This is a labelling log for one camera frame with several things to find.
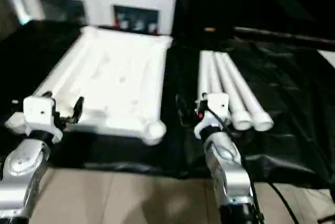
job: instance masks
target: white pipe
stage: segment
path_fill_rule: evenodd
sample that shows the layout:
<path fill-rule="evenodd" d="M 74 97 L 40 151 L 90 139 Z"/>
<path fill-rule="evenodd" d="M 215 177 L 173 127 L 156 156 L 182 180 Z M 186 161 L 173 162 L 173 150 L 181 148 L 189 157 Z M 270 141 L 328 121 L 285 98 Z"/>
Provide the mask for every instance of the white pipe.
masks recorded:
<path fill-rule="evenodd" d="M 210 92 L 208 60 L 211 51 L 203 50 L 200 52 L 199 76 L 198 76 L 198 100 L 203 99 L 203 93 Z"/>
<path fill-rule="evenodd" d="M 151 57 L 148 59 L 147 68 L 144 71 L 144 84 L 146 88 L 141 93 L 141 100 L 144 105 L 141 108 L 143 115 L 149 119 L 143 134 L 142 140 L 148 145 L 158 144 L 166 133 L 166 126 L 160 120 L 162 92 L 165 70 L 165 52 L 169 48 L 171 39 L 161 37 L 159 42 L 153 42 Z"/>
<path fill-rule="evenodd" d="M 213 60 L 213 52 L 212 51 L 202 51 L 200 62 L 204 61 L 202 72 L 205 72 L 203 79 L 206 88 L 204 88 L 203 92 L 206 93 L 222 93 L 222 86 L 220 84 L 220 79 L 216 70 L 216 66 Z M 225 118 L 226 124 L 229 125 L 231 123 L 230 112 L 228 111 L 228 115 Z"/>
<path fill-rule="evenodd" d="M 215 60 L 224 90 L 229 96 L 229 109 L 232 113 L 232 123 L 237 130 L 248 130 L 252 126 L 251 116 L 244 107 L 240 95 L 228 73 L 226 65 L 222 60 L 222 55 L 223 53 L 216 52 Z"/>
<path fill-rule="evenodd" d="M 211 52 L 208 56 L 209 62 L 209 75 L 210 75 L 210 92 L 211 93 L 222 93 L 222 87 L 220 79 L 216 70 L 215 62 L 213 59 L 214 52 Z"/>
<path fill-rule="evenodd" d="M 248 111 L 252 115 L 253 125 L 256 131 L 267 131 L 272 128 L 273 121 L 269 114 L 264 111 L 255 95 L 250 90 L 243 76 L 226 53 L 222 54 L 222 59 L 232 77 Z"/>
<path fill-rule="evenodd" d="M 71 76 L 73 70 L 84 61 L 85 52 L 94 41 L 94 28 L 85 27 L 81 29 L 82 34 L 72 45 L 71 49 L 64 55 L 61 61 L 52 70 L 45 81 L 37 88 L 35 95 L 42 95 L 47 91 L 52 91 L 56 97 L 63 85 Z"/>
<path fill-rule="evenodd" d="M 90 82 L 90 78 L 93 73 L 99 68 L 102 58 L 105 56 L 105 48 L 103 45 L 103 41 L 99 36 L 98 31 L 95 33 L 94 40 L 91 42 L 91 47 L 86 52 L 85 61 L 81 61 L 81 68 L 77 68 L 77 74 L 74 78 L 74 82 L 71 84 L 69 91 L 81 91 L 81 92 L 89 92 L 90 86 L 88 85 Z"/>

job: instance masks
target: black cable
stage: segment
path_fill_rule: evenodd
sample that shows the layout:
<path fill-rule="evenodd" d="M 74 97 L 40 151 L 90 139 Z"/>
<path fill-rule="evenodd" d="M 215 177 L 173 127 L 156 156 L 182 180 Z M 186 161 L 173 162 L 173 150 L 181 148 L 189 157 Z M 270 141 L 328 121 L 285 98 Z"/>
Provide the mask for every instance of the black cable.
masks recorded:
<path fill-rule="evenodd" d="M 231 140 L 234 139 L 234 136 L 231 134 L 231 131 L 225 124 L 225 122 L 211 109 L 207 107 L 207 110 L 219 121 L 219 123 L 222 125 L 223 129 L 225 130 L 225 133 L 230 137 Z"/>
<path fill-rule="evenodd" d="M 278 194 L 279 198 L 282 200 L 282 202 L 284 203 L 289 215 L 291 216 L 294 224 L 299 224 L 297 217 L 294 215 L 292 209 L 290 208 L 289 204 L 287 203 L 287 201 L 285 200 L 284 196 L 281 194 L 281 192 L 278 190 L 277 187 L 275 187 L 275 185 L 273 185 L 272 183 L 268 183 L 272 189 Z"/>
<path fill-rule="evenodd" d="M 251 181 L 251 179 L 250 179 L 250 186 L 251 186 L 251 190 L 252 190 L 253 201 L 254 201 L 254 204 L 255 204 L 256 212 L 257 212 L 257 218 L 258 218 L 258 220 L 261 224 L 265 224 L 264 223 L 264 215 L 261 212 L 261 208 L 260 208 L 260 205 L 259 205 L 259 202 L 258 202 L 257 193 L 256 193 L 256 189 L 255 189 L 255 184 Z"/>
<path fill-rule="evenodd" d="M 328 222 L 328 221 L 334 221 L 334 220 L 335 220 L 335 215 L 330 215 L 330 216 L 324 217 L 322 219 L 318 219 L 318 223 L 322 224 L 322 223 L 325 223 L 325 222 Z"/>

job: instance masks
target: white cylinder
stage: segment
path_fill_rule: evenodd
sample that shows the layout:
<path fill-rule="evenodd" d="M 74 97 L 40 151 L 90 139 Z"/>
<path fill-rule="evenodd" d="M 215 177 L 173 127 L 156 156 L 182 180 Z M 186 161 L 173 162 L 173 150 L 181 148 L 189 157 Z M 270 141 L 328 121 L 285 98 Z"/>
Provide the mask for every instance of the white cylinder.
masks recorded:
<path fill-rule="evenodd" d="M 243 76 L 226 53 L 222 54 L 222 59 L 232 77 L 248 111 L 252 115 L 253 125 L 256 131 L 267 131 L 272 128 L 273 121 L 269 114 L 264 111 L 255 95 L 250 90 Z"/>
<path fill-rule="evenodd" d="M 199 76 L 198 76 L 198 100 L 203 99 L 203 93 L 210 92 L 208 60 L 211 52 L 203 50 L 200 52 Z"/>
<path fill-rule="evenodd" d="M 77 39 L 76 43 L 73 44 L 73 46 L 71 47 L 71 50 L 66 54 L 67 59 L 73 59 L 73 61 L 70 64 L 67 63 L 66 65 L 60 62 L 60 64 L 64 65 L 64 68 L 66 68 L 66 70 L 62 73 L 61 76 L 59 76 L 59 78 L 57 79 L 57 83 L 52 89 L 54 97 L 56 97 L 63 85 L 70 78 L 71 74 L 73 74 L 73 71 L 76 69 L 76 67 L 80 63 L 86 61 L 85 57 L 87 56 L 87 54 L 85 53 L 95 42 L 95 28 L 86 26 L 81 29 L 81 32 L 82 34 L 80 35 L 80 38 Z"/>
<path fill-rule="evenodd" d="M 221 93 L 223 92 L 220 79 L 216 70 L 214 58 L 214 52 L 211 52 L 208 56 L 209 62 L 209 76 L 210 76 L 210 92 L 211 93 Z"/>
<path fill-rule="evenodd" d="M 237 130 L 248 130 L 252 126 L 252 120 L 249 112 L 244 107 L 244 104 L 238 94 L 238 91 L 228 73 L 226 65 L 222 60 L 220 52 L 215 53 L 215 60 L 218 66 L 219 76 L 225 92 L 229 96 L 229 109 L 231 111 L 231 119 L 233 126 Z"/>

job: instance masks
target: cable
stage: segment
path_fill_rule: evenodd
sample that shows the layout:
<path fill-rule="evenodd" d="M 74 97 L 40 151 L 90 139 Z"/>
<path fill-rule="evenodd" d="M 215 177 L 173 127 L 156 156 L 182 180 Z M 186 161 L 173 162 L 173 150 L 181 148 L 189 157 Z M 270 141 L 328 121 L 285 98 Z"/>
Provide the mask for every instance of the cable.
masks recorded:
<path fill-rule="evenodd" d="M 256 189 L 255 189 L 255 184 L 251 180 L 250 180 L 250 186 L 251 186 L 251 190 L 252 190 L 252 195 L 253 195 L 253 200 L 254 200 L 254 204 L 255 204 L 255 208 L 256 208 L 256 212 L 257 212 L 258 221 L 261 224 L 265 224 L 264 223 L 264 215 L 261 212 L 261 208 L 260 208 L 260 205 L 258 203 L 258 198 L 257 198 Z"/>
<path fill-rule="evenodd" d="M 284 203 L 284 205 L 285 205 L 285 207 L 286 207 L 286 209 L 287 209 L 289 215 L 291 216 L 291 218 L 292 218 L 294 224 L 299 224 L 299 221 L 297 220 L 297 217 L 294 215 L 292 209 L 290 208 L 289 204 L 287 203 L 287 201 L 285 200 L 285 198 L 284 198 L 284 196 L 281 194 L 281 192 L 278 190 L 278 188 L 275 187 L 275 185 L 272 184 L 272 183 L 270 183 L 270 182 L 269 182 L 268 184 L 269 184 L 269 185 L 272 187 L 272 189 L 278 194 L 279 198 L 280 198 L 280 199 L 282 200 L 282 202 Z"/>
<path fill-rule="evenodd" d="M 225 122 L 211 109 L 207 107 L 207 110 L 219 121 L 219 123 L 222 125 L 223 129 L 225 130 L 225 133 L 230 137 L 231 140 L 234 139 L 234 136 L 231 134 L 231 131 L 225 124 Z"/>

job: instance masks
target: pvc pipe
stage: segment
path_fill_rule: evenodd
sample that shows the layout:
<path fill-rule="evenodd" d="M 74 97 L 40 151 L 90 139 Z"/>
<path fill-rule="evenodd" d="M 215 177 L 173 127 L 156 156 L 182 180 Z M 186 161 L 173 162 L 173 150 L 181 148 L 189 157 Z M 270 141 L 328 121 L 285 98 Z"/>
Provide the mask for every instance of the pvc pipe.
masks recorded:
<path fill-rule="evenodd" d="M 79 50 L 76 51 L 76 57 L 74 61 L 69 66 L 67 66 L 66 71 L 63 73 L 63 75 L 60 76 L 58 82 L 52 89 L 54 96 L 58 94 L 58 92 L 63 87 L 65 82 L 68 80 L 73 71 L 76 69 L 76 67 L 84 60 L 86 54 L 84 54 L 83 52 L 89 49 L 91 43 L 93 43 L 95 40 L 94 38 L 95 28 L 86 26 L 85 28 L 81 29 L 81 31 L 83 33 L 83 39 L 80 40 L 80 44 L 76 43 L 74 44 L 74 47 L 79 48 Z"/>
<path fill-rule="evenodd" d="M 160 120 L 161 102 L 165 70 L 165 52 L 171 44 L 169 37 L 161 37 L 159 42 L 154 42 L 151 47 L 152 56 L 148 59 L 149 63 L 145 71 L 144 83 L 147 89 L 142 93 L 141 100 L 146 103 L 143 105 L 143 115 L 149 118 L 149 122 L 143 131 L 142 140 L 148 145 L 155 145 L 161 141 L 166 132 L 165 124 Z"/>
<path fill-rule="evenodd" d="M 203 99 L 203 93 L 210 92 L 208 60 L 211 51 L 203 50 L 200 52 L 199 76 L 198 76 L 198 100 Z"/>
<path fill-rule="evenodd" d="M 216 70 L 215 62 L 213 59 L 214 52 L 211 52 L 208 56 L 209 62 L 209 76 L 210 76 L 210 92 L 211 93 L 222 93 L 222 87 L 220 79 Z"/>
<path fill-rule="evenodd" d="M 86 52 L 85 62 L 80 69 L 76 68 L 78 72 L 76 73 L 74 82 L 69 88 L 71 92 L 88 92 L 90 90 L 89 80 L 92 74 L 98 69 L 102 58 L 105 56 L 104 50 L 105 48 L 101 37 L 99 36 L 98 31 L 95 31 L 94 40 L 92 40 L 91 47 Z"/>
<path fill-rule="evenodd" d="M 213 52 L 212 51 L 203 51 L 203 61 L 205 63 L 203 64 L 203 68 L 206 68 L 205 70 L 202 70 L 203 72 L 206 72 L 206 76 L 203 78 L 205 79 L 206 87 L 206 93 L 222 93 L 222 87 L 220 84 L 220 79 L 216 70 L 216 66 L 213 60 Z M 230 112 L 228 111 L 227 116 L 224 119 L 226 121 L 226 124 L 229 125 L 231 123 L 231 116 Z"/>
<path fill-rule="evenodd" d="M 229 95 L 229 109 L 232 114 L 232 124 L 237 130 L 248 130 L 252 126 L 251 116 L 245 109 L 240 95 L 228 73 L 226 65 L 222 60 L 222 53 L 216 52 L 214 57 L 224 90 Z"/>
<path fill-rule="evenodd" d="M 267 131 L 272 128 L 273 121 L 269 114 L 264 111 L 255 95 L 250 90 L 243 76 L 226 53 L 222 54 L 222 59 L 233 79 L 249 113 L 252 115 L 253 125 L 256 131 Z"/>

